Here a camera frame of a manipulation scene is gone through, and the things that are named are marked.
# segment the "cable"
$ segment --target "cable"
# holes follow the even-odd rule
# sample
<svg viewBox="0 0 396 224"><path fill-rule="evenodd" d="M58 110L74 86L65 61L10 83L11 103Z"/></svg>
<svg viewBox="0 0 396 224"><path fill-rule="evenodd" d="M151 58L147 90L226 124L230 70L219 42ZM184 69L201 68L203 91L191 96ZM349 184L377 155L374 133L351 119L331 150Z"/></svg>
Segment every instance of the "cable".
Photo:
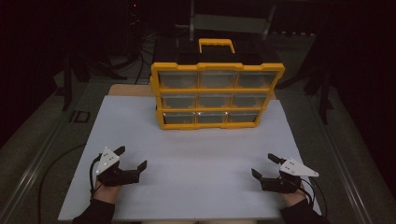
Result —
<svg viewBox="0 0 396 224"><path fill-rule="evenodd" d="M147 54L152 55L151 52L149 52L149 51L147 51L147 50L145 50L145 49L143 49L143 48L140 48L140 49L141 49L142 51L146 52Z"/></svg>
<svg viewBox="0 0 396 224"><path fill-rule="evenodd" d="M318 187L320 195L323 199L323 203L324 203L324 216L327 217L327 203L326 203L326 198L324 197L324 194L319 186L319 184L317 183L317 181L315 181L313 178L311 178L311 180L315 183L315 185Z"/></svg>
<svg viewBox="0 0 396 224"><path fill-rule="evenodd" d="M312 185L308 182L308 181L306 181L306 180L304 180L304 179L302 179L307 185L309 185L309 187L311 187L311 189L312 189L312 192L313 192L313 196L312 196L312 205L311 206L313 206L314 205L314 201L315 201L315 198L316 198L316 196L315 196L315 191L314 191L314 187L312 187Z"/></svg>
<svg viewBox="0 0 396 224"><path fill-rule="evenodd" d="M126 23L129 25L129 24L131 24L131 21L129 20L128 5L125 3L125 1L122 1L122 3L123 3L123 7L125 8ZM128 46L129 46L129 32L130 31L129 31L129 29L125 29L125 30L126 30L126 41L125 41L126 43L125 43L125 47L124 47L121 55L125 54L126 50L128 49Z"/></svg>
<svg viewBox="0 0 396 224"><path fill-rule="evenodd" d="M146 62L146 60L144 58L142 58L142 61L145 65L148 66L148 68L151 68L151 64L149 64L148 62Z"/></svg>
<svg viewBox="0 0 396 224"><path fill-rule="evenodd" d="M98 191L99 188L101 188L102 186L103 186L103 184L100 184L99 187L97 187L97 188L93 191L93 193L92 193L92 195L91 195L91 200L93 199L93 195L95 194L95 192Z"/></svg>
<svg viewBox="0 0 396 224"><path fill-rule="evenodd" d="M187 29L185 29L183 31L180 31L180 32L178 32L176 34L173 34L173 37L177 37L179 35L183 35L184 33L188 32L189 30L190 30L190 28L187 28Z"/></svg>
<svg viewBox="0 0 396 224"><path fill-rule="evenodd" d="M99 153L99 156L96 157L96 158L92 161L91 167L90 167L90 185L91 185L91 190L90 190L90 192L91 192L91 199L93 198L93 194L97 191L97 189L95 189L94 186L93 186L93 177L92 177L93 166L94 166L97 162L99 162L99 160L100 160L101 157L102 157L102 153Z"/></svg>
<svg viewBox="0 0 396 224"><path fill-rule="evenodd" d="M144 46L143 44L144 44L144 43L142 43L142 48L145 49L145 50L147 50L147 49L154 49L153 46Z"/></svg>
<svg viewBox="0 0 396 224"><path fill-rule="evenodd" d="M153 32L153 33L151 33L151 34L149 34L149 35L144 36L142 39L144 39L144 40L150 40L150 39L148 39L148 38L151 37L151 36L153 36L153 35L156 35L156 34L157 34L157 32Z"/></svg>
<svg viewBox="0 0 396 224"><path fill-rule="evenodd" d="M37 200L37 223L40 224L41 223L41 192L43 189L43 185L44 185L44 180L47 177L48 172L50 171L50 168L52 168L52 166L58 161L60 160L63 156L67 155L68 153L77 150L81 147L85 147L85 145L87 145L86 143L81 144L79 146L73 147L69 150L67 150L64 154L62 154L61 156L59 156L55 161L52 162L52 164L49 166L49 168L47 168L46 172L44 173L43 177L41 178L41 182L40 182L40 186L38 187L38 200Z"/></svg>
<svg viewBox="0 0 396 224"><path fill-rule="evenodd" d="M308 196L308 199L309 199L309 206L314 206L314 201L312 201L312 196L305 190L305 189L303 189L303 188L301 188L301 187L299 187L298 188L300 191L302 191L306 196Z"/></svg>
<svg viewBox="0 0 396 224"><path fill-rule="evenodd" d="M134 61L131 65L129 65L128 67L126 67L126 68L124 68L124 69L122 69L122 70L120 70L120 71L117 71L117 74L120 74L120 73L125 72L126 70L132 68L132 67L136 64L136 62L137 62L137 60L135 60L135 61Z"/></svg>
<svg viewBox="0 0 396 224"><path fill-rule="evenodd" d="M124 68L125 66L127 66L127 65L129 65L129 64L131 64L131 63L134 63L134 62L136 62L136 59L133 59L133 58L130 58L130 57L126 57L127 59L126 59L126 61L125 62L122 62L122 63L118 63L118 64L114 64L114 65L110 65L110 66L107 66L107 65L104 65L106 68L110 68L110 69L115 69L115 70L117 70L117 69L121 69L121 68Z"/></svg>
<svg viewBox="0 0 396 224"><path fill-rule="evenodd" d="M144 59L143 59L142 52L139 51L139 55L140 55L140 57L142 58L142 63L140 64L139 73L137 74L136 80L134 81L134 84L135 84L135 85L137 84L137 81L139 80L140 75L142 75L143 64L144 64L144 63L143 63Z"/></svg>

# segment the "plastic storage case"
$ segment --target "plastic storage case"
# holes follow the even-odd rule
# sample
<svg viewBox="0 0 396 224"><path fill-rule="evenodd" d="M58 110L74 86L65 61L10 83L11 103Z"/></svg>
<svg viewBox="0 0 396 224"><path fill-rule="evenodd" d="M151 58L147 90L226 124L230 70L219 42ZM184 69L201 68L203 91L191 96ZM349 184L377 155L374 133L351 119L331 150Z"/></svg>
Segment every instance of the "plastic storage case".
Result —
<svg viewBox="0 0 396 224"><path fill-rule="evenodd" d="M256 127L284 71L260 40L158 39L150 77L157 120L162 129Z"/></svg>

